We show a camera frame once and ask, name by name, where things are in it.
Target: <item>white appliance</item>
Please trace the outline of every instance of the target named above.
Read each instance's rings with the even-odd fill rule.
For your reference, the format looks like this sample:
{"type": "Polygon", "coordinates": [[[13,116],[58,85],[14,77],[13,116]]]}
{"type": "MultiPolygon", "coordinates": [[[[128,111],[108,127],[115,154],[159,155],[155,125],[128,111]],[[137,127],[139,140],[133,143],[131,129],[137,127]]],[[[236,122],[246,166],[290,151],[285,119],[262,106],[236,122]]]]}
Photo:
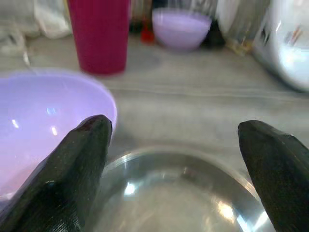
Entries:
{"type": "Polygon", "coordinates": [[[253,48],[284,82],[309,91],[309,0],[272,0],[253,48]]]}

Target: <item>red cup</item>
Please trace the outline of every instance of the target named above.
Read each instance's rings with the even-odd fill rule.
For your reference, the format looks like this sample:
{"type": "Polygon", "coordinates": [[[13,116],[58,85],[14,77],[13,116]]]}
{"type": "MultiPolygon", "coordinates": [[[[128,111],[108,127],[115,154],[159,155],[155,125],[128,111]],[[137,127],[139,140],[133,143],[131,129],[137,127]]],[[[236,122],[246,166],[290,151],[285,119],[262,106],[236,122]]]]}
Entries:
{"type": "Polygon", "coordinates": [[[126,68],[129,0],[68,0],[82,70],[114,74],[126,68]]]}

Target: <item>lavender plastic bowl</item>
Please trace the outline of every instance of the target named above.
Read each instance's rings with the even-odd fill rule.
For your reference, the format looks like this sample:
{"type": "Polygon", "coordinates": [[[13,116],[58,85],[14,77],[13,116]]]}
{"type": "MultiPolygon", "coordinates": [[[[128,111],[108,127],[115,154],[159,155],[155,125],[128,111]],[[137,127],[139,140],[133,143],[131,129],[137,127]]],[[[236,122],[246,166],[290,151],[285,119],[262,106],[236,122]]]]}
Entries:
{"type": "Polygon", "coordinates": [[[0,78],[0,201],[12,197],[64,136],[89,116],[116,126],[117,109],[100,82],[78,72],[38,70],[0,78]]]}
{"type": "Polygon", "coordinates": [[[211,19],[185,10],[159,8],[153,11],[156,38],[165,46],[190,51],[198,48],[211,26],[211,19]]]}

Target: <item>countertop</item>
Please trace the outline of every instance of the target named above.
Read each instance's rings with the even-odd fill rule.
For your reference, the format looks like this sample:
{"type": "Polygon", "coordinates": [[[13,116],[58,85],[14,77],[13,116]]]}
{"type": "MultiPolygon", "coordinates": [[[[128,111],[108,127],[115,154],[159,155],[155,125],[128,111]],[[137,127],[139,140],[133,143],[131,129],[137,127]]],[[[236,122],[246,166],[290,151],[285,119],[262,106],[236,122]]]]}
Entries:
{"type": "MultiPolygon", "coordinates": [[[[79,70],[72,37],[29,42],[33,67],[79,70]]],[[[0,71],[26,69],[0,57],[0,71]]],[[[309,97],[285,87],[251,56],[228,49],[175,53],[129,39],[127,69],[98,77],[118,105],[111,156],[148,145],[205,151],[247,176],[237,126],[258,119],[309,145],[309,97]]]]}

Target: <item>metal bowl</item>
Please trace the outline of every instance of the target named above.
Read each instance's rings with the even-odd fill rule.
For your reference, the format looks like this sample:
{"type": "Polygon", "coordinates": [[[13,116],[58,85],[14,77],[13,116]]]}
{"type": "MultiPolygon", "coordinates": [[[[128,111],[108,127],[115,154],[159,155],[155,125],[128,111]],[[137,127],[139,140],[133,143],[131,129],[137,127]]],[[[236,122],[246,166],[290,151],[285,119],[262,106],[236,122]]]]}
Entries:
{"type": "Polygon", "coordinates": [[[274,232],[254,187],[199,151],[138,150],[111,162],[86,225],[94,232],[274,232]]]}

